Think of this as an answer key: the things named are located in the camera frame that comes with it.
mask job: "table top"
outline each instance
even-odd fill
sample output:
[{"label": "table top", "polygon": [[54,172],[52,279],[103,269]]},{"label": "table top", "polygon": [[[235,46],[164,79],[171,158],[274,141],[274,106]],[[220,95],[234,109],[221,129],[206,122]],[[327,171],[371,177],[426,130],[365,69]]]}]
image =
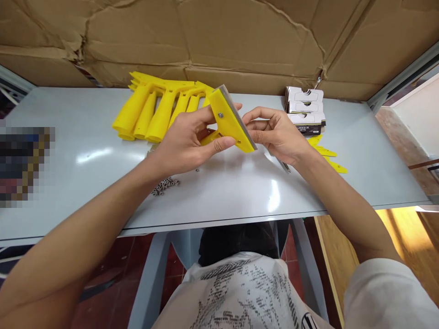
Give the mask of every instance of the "table top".
[{"label": "table top", "polygon": [[[127,89],[36,88],[6,118],[7,127],[55,127],[34,193],[0,209],[0,246],[35,243],[76,209],[136,166],[151,144],[123,141],[111,128]],[[282,110],[280,96],[232,94],[240,114]],[[327,126],[319,145],[338,153],[343,178],[375,209],[431,204],[367,105],[324,99]],[[322,215],[325,207],[300,175],[286,174],[264,147],[232,147],[179,186],[148,196],[121,235]]]}]

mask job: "white t-shirt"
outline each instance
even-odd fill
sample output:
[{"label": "white t-shirt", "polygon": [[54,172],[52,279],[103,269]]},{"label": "white t-shirt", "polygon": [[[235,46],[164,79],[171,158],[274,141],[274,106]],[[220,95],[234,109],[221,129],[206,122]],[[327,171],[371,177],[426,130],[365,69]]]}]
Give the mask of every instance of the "white t-shirt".
[{"label": "white t-shirt", "polygon": [[[389,259],[362,263],[345,293],[345,328],[439,328],[439,310],[412,271]],[[240,252],[194,264],[154,324],[169,328],[332,328],[301,300],[283,260]]]}]

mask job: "cardboard sheet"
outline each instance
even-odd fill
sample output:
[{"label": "cardboard sheet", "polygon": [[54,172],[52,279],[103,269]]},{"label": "cardboard sheet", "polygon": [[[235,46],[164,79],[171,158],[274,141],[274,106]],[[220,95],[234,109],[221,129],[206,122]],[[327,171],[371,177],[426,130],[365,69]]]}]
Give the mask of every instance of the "cardboard sheet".
[{"label": "cardboard sheet", "polygon": [[73,73],[40,77],[64,60],[108,87],[137,69],[280,95],[321,74],[325,97],[367,100],[439,38],[431,0],[15,0],[3,9],[0,45],[14,51],[6,60],[0,48],[0,64],[38,85],[81,84]]}]

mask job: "hand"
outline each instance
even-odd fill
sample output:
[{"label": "hand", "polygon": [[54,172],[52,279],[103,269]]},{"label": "hand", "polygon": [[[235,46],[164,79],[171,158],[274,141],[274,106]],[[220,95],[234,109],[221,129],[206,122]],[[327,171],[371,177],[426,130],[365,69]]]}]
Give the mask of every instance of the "hand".
[{"label": "hand", "polygon": [[[242,104],[235,103],[239,110]],[[157,149],[144,161],[153,163],[163,177],[196,169],[218,152],[235,145],[233,137],[220,137],[201,146],[209,135],[207,125],[215,123],[210,106],[195,112],[180,113]]]},{"label": "hand", "polygon": [[258,106],[246,113],[242,121],[254,142],[263,144],[282,162],[294,166],[302,156],[313,152],[284,111]]}]

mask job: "black fabric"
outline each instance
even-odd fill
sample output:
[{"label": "black fabric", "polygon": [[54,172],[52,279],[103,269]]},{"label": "black fabric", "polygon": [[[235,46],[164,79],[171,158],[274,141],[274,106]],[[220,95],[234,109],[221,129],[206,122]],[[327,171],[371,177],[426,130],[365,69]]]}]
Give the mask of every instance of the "black fabric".
[{"label": "black fabric", "polygon": [[212,265],[240,251],[253,251],[279,258],[269,222],[205,228],[201,237],[198,263]]}]

